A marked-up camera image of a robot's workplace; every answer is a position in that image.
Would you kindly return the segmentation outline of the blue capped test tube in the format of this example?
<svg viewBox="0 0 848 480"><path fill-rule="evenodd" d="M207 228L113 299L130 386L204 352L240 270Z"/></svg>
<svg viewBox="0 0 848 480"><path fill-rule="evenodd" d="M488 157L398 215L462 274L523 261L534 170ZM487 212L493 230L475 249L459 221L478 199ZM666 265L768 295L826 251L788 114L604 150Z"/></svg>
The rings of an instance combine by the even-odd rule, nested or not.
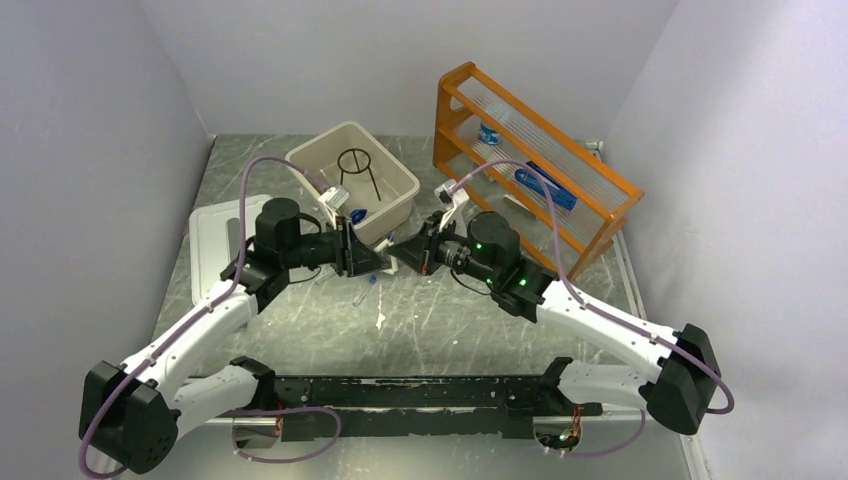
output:
<svg viewBox="0 0 848 480"><path fill-rule="evenodd" d="M352 305L354 307L358 307L362 304L364 299L367 297L368 293L372 289L372 287L376 284L377 275L372 274L368 277L367 283L360 289L360 291L356 294L352 301Z"/></svg>

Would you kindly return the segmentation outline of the black wire tripod stand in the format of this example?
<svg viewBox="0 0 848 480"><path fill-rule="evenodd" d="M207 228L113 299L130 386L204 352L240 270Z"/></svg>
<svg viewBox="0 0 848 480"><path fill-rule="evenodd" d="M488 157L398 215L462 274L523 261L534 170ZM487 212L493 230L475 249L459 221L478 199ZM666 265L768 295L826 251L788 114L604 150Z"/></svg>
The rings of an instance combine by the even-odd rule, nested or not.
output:
<svg viewBox="0 0 848 480"><path fill-rule="evenodd" d="M343 165L343 160L346 156L349 156L353 160L353 167L351 169L346 168ZM339 184L343 185L345 176L348 175L359 175L362 173L367 173L371 183L373 185L375 195L378 201L382 199L382 195L379 191L379 187L376 182L375 175L371 168L372 165L372 156L364 149L361 148L348 148L339 153L336 159L336 165L339 168Z"/></svg>

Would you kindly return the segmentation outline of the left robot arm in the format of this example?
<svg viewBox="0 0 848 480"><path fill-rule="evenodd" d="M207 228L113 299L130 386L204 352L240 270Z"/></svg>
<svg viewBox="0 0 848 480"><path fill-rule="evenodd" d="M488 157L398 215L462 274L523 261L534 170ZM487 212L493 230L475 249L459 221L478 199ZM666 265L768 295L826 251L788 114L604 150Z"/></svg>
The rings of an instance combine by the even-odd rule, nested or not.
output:
<svg viewBox="0 0 848 480"><path fill-rule="evenodd" d="M251 358L239 357L193 384L186 380L213 347L284 291L292 270L327 266L338 276L357 277L385 265L348 219L323 225L292 199L267 201L253 236L241 238L239 254L222 272L211 299L120 365L102 361L88 372L79 422L80 469L93 479L110 478L88 466L87 453L94 447L118 462L119 473L144 474L177 440L212 418L231 411L277 416L282 402L276 374Z"/></svg>

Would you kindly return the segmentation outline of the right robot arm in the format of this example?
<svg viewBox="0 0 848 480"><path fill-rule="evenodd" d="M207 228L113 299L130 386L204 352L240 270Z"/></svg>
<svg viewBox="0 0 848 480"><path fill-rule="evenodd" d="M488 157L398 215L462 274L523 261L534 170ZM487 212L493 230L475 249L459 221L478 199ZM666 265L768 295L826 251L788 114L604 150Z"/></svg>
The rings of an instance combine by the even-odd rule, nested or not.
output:
<svg viewBox="0 0 848 480"><path fill-rule="evenodd" d="M619 359L606 367L573 360L561 368L539 389L548 412L614 404L642 409L679 434L699 431L721 385L705 330L654 324L580 291L524 256L519 234L495 212L474 216L463 234L453 226L442 229L441 217L431 215L416 235L388 247L388 253L421 275L444 266L479 280L509 315L570 331Z"/></svg>

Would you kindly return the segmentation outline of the beige plastic bin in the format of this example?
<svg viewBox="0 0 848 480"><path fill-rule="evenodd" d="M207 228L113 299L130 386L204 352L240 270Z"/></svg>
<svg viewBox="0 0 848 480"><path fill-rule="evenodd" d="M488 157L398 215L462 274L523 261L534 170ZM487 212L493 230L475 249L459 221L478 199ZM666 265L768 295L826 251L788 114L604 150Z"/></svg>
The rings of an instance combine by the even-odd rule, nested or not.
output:
<svg viewBox="0 0 848 480"><path fill-rule="evenodd" d="M337 156L353 147L364 149L372 156L371 168L382 195L380 201L367 173L346 175L344 184L339 184ZM366 218L354 225L359 239L366 244L379 242L408 220L412 201L420 191L418 178L354 121L343 122L301 144L289 151L285 159L305 171L296 171L294 175L313 199L318 199L322 186L343 186L349 191L350 198L340 214L349 216L354 209L367 210ZM353 160L346 156L343 165L351 169Z"/></svg>

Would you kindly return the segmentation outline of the blue white container on shelf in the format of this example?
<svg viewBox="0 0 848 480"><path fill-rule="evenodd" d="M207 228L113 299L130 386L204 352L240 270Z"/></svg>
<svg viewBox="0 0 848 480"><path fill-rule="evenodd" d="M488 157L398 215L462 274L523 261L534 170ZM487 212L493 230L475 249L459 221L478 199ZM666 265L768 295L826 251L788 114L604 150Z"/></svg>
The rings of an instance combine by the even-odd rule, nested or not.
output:
<svg viewBox="0 0 848 480"><path fill-rule="evenodd" d="M500 145L503 142L501 134L485 121L480 121L478 139L485 145Z"/></svg>

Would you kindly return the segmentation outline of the blue stapler on shelf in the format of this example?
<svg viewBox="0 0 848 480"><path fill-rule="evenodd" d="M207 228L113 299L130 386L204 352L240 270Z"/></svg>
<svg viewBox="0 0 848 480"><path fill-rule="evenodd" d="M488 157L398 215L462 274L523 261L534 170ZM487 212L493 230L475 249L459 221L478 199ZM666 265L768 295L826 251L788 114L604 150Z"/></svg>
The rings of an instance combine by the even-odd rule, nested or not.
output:
<svg viewBox="0 0 848 480"><path fill-rule="evenodd" d="M565 211L572 211L577 204L577 197L536 162L517 168L513 176L519 184L539 195L548 191L552 202Z"/></svg>

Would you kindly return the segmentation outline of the orange wooden shelf rack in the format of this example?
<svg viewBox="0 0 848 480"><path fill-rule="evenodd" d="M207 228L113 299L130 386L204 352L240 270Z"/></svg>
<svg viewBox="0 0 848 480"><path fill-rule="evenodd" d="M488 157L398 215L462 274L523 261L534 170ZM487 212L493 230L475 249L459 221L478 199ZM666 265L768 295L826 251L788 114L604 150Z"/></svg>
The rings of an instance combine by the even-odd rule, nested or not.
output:
<svg viewBox="0 0 848 480"><path fill-rule="evenodd" d="M460 180L462 173L450 165L460 155L472 166L485 165L483 178L500 185L576 252L568 268L571 280L612 246L644 196L472 62L438 82L433 164Z"/></svg>

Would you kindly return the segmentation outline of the white bin lid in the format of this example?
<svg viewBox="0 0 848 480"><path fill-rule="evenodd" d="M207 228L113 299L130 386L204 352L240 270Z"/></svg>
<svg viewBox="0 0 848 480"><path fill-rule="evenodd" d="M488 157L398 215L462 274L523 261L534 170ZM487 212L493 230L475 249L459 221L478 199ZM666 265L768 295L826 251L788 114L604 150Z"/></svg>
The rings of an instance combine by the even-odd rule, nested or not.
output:
<svg viewBox="0 0 848 480"><path fill-rule="evenodd" d="M207 297L221 272L239 253L239 201L195 209L189 218L192 302Z"/></svg>

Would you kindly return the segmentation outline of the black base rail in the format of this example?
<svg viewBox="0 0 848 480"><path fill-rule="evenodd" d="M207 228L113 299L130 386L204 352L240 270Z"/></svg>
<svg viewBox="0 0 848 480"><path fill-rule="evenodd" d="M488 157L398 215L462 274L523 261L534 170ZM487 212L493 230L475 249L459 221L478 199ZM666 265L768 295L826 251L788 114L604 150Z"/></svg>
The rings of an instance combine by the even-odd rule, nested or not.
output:
<svg viewBox="0 0 848 480"><path fill-rule="evenodd" d="M574 404L546 375L344 377L278 376L247 405L281 407L284 442L345 437L497 434L532 439L540 418L596 417L596 402Z"/></svg>

